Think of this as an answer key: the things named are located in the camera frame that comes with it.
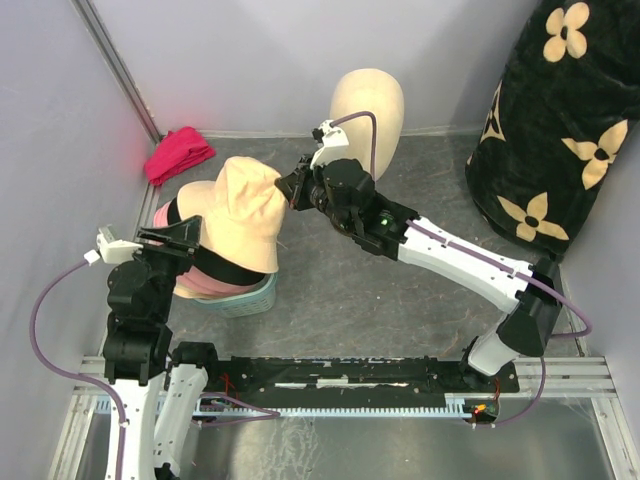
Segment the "cream bucket hat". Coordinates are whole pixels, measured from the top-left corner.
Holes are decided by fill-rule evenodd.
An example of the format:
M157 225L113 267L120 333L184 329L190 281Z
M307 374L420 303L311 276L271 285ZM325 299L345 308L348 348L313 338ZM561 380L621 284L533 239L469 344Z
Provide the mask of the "cream bucket hat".
M254 272L278 271L277 237L287 201L280 174L252 158L228 158L214 181L195 181L176 196L180 218L202 220L200 245Z

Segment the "light blue plastic basket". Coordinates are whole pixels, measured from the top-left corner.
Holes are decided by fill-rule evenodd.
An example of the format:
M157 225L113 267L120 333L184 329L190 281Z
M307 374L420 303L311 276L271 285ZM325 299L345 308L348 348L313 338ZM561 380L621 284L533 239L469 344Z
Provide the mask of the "light blue plastic basket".
M227 319L262 314L269 311L275 304L277 281L278 275L271 274L249 292L219 299L192 299L191 302Z

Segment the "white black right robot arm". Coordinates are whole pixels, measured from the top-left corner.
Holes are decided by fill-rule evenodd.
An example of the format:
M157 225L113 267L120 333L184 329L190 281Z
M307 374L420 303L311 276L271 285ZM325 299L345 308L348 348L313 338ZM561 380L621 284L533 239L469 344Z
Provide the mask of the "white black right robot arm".
M375 256L435 272L494 304L503 318L466 349L458 368L467 389L481 391L519 357L542 357L562 304L559 268L502 257L438 229L416 211L378 193L355 159L315 167L304 157L275 182L291 209L316 209L335 230Z

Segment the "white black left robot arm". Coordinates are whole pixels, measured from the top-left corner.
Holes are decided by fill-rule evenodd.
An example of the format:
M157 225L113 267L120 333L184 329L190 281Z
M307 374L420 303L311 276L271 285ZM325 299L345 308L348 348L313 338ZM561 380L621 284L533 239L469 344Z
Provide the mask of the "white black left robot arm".
M170 347L176 279L194 263L199 215L162 228L141 228L136 241L98 231L108 276L104 377L112 414L109 479L177 479L197 400L221 378L211 343Z

